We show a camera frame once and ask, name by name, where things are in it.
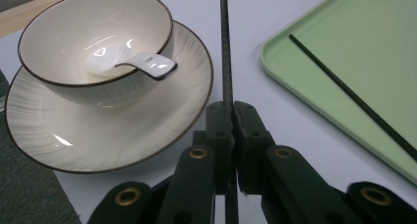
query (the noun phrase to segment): white spoon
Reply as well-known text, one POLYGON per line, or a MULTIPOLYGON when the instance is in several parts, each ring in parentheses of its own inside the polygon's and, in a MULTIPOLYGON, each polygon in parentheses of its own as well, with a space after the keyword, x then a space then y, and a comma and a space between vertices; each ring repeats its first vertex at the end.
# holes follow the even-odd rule
POLYGON ((135 53, 125 45, 105 46, 86 60, 87 71, 106 77, 121 76, 135 68, 161 81, 176 70, 177 63, 158 54, 135 53))

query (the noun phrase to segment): wooden surface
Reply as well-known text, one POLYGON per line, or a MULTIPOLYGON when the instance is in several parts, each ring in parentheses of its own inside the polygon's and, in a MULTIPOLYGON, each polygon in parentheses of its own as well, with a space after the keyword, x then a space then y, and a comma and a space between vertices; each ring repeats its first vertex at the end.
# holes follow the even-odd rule
POLYGON ((61 0, 34 0, 0 13, 0 38, 25 28, 40 12, 61 0))

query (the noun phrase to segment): light green tray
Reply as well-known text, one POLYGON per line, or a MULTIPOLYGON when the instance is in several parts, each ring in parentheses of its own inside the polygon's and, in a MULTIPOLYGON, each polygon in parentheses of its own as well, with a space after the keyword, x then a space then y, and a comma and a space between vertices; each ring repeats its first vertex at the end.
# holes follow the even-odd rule
POLYGON ((294 34, 414 147, 417 0, 327 0, 271 38, 266 72, 417 185, 417 163, 289 38, 294 34))

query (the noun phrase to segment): saucer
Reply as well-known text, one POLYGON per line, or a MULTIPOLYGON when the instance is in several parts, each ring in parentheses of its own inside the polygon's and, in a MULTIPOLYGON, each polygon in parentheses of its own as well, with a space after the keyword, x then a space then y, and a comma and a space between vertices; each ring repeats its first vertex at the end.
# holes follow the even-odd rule
POLYGON ((174 22, 172 34, 176 73, 127 106, 72 103, 21 68, 6 101, 7 127, 16 146, 55 170, 97 173, 139 163, 176 142, 207 104, 212 64, 191 30, 174 22))

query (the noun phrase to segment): bowl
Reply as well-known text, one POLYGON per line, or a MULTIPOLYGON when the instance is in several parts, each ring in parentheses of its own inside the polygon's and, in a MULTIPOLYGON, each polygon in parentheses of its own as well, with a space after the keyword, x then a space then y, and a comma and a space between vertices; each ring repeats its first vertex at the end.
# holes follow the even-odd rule
POLYGON ((63 0, 36 16, 19 41, 27 71, 58 95, 86 106, 137 101, 156 81, 136 69, 118 76, 86 70, 91 53, 126 45, 136 53, 172 57, 173 21, 159 0, 63 0))

